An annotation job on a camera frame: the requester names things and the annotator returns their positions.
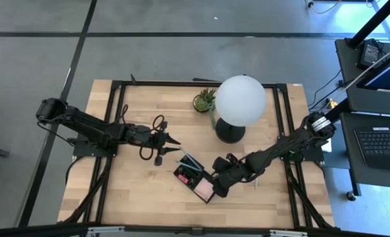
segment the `black lamp base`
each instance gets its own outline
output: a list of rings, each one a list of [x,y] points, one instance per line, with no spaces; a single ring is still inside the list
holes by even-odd
[[[245,135],[246,128],[230,125],[221,118],[216,122],[215,132],[221,141],[233,144],[242,139]]]

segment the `potted plant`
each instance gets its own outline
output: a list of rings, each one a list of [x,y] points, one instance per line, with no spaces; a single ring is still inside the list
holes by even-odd
[[[215,129],[215,94],[216,89],[209,90],[204,89],[199,95],[193,98],[193,107],[199,113],[208,113],[211,121],[212,128]]]

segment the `computer monitor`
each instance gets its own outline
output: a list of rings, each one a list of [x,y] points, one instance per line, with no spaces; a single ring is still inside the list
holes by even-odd
[[[359,88],[390,92],[390,58],[369,75],[365,76],[358,84]]]

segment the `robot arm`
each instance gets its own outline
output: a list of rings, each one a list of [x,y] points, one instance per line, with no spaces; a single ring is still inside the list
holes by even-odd
[[[218,157],[212,166],[216,173],[213,183],[215,193],[226,197],[231,186],[253,181],[265,172],[275,158],[320,147],[333,136],[334,131],[334,125],[323,114],[313,113],[303,119],[294,133],[264,151],[252,152],[241,159],[232,154],[227,155],[227,160]]]
[[[122,117],[127,110],[127,105],[124,107]],[[149,128],[143,125],[131,123],[118,123],[118,120],[107,123],[101,119],[91,116],[80,111],[78,108],[69,106],[65,101],[60,99],[45,99],[42,101],[36,117],[41,124],[62,124],[88,138],[88,142],[101,149],[108,149],[117,144],[128,144],[139,146],[139,155],[144,160],[149,160],[153,156],[153,150],[157,150],[155,165],[161,165],[162,155],[177,151],[178,148],[163,147],[166,142],[179,144],[165,132],[167,122],[164,121],[164,116],[159,115],[155,120],[162,119],[158,126]],[[76,143],[76,140],[68,139],[71,144]],[[151,148],[149,157],[142,156],[142,149]]]

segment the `white globe lamp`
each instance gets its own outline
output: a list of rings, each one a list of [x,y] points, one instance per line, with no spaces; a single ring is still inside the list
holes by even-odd
[[[216,135],[229,144],[238,142],[245,127],[257,122],[265,112],[266,92],[250,76],[234,76],[224,81],[216,92],[215,107],[220,115]]]

